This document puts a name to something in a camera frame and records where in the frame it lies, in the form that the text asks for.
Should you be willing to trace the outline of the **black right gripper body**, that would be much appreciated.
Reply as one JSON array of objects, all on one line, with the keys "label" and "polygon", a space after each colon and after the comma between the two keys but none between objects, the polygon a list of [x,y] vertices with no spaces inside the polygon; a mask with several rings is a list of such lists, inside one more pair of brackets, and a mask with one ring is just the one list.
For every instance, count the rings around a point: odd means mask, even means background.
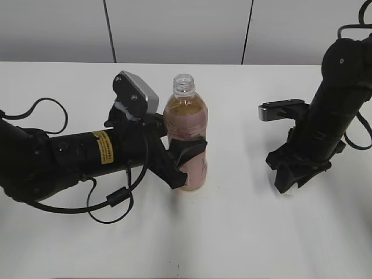
[{"label": "black right gripper body", "polygon": [[331,127],[323,130],[292,127],[286,142],[269,152],[266,163],[272,170],[289,174],[309,174],[328,169],[331,158],[343,151],[341,140],[346,128]]}]

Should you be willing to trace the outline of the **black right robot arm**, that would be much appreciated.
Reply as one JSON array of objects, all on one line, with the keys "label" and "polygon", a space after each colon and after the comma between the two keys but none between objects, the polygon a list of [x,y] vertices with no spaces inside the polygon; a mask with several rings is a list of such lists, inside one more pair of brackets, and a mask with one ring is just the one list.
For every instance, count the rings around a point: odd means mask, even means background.
[{"label": "black right robot arm", "polygon": [[362,105],[371,99],[371,38],[336,40],[323,57],[321,74],[323,80],[310,104],[287,99],[259,106],[261,121],[295,122],[286,143],[266,158],[276,171],[274,185],[282,194],[327,171],[331,158],[346,145],[359,149],[345,135],[354,118],[371,131],[360,114]]}]

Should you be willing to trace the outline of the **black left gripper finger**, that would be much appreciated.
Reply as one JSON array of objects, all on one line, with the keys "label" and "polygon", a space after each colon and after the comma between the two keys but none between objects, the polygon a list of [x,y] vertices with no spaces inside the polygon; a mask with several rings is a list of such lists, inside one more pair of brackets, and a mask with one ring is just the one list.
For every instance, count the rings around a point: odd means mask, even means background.
[{"label": "black left gripper finger", "polygon": [[157,175],[171,188],[182,187],[187,179],[187,175],[178,167],[179,158],[167,150],[164,146],[156,155]]},{"label": "black left gripper finger", "polygon": [[169,152],[175,159],[177,167],[181,167],[194,157],[204,153],[207,144],[207,140],[203,138],[193,141],[172,139],[169,145]]}]

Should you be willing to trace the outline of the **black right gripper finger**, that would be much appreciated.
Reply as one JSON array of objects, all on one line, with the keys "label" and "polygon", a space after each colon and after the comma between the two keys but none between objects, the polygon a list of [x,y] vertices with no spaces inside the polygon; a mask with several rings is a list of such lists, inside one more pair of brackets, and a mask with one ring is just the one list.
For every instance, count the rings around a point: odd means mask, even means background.
[{"label": "black right gripper finger", "polygon": [[279,167],[274,182],[279,193],[284,194],[299,180],[298,170],[293,167]]},{"label": "black right gripper finger", "polygon": [[330,167],[322,167],[317,169],[309,169],[305,171],[304,175],[301,175],[299,179],[297,179],[297,189],[300,189],[302,186],[304,186],[307,182],[309,182],[313,177],[317,176],[318,174],[325,172]]}]

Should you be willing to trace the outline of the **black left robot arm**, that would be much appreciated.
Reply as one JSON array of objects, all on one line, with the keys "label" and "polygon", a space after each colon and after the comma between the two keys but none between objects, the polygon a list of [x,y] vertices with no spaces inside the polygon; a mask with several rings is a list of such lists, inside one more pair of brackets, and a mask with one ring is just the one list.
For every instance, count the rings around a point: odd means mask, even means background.
[{"label": "black left robot arm", "polygon": [[111,108],[105,129],[62,135],[12,124],[1,114],[1,188],[18,202],[40,202],[90,178],[132,167],[152,171],[172,189],[182,187],[183,165],[202,154],[207,141],[174,139],[165,147],[163,116],[130,120]]}]

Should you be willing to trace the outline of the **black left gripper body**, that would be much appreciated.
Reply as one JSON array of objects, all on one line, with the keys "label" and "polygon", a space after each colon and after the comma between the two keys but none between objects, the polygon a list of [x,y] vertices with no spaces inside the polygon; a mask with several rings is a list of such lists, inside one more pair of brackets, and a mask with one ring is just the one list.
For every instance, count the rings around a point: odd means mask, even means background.
[{"label": "black left gripper body", "polygon": [[166,135],[161,114],[136,118],[120,102],[115,102],[104,126],[112,143],[115,163],[135,167],[147,162],[148,169],[159,177],[174,175],[174,160],[161,141]]}]

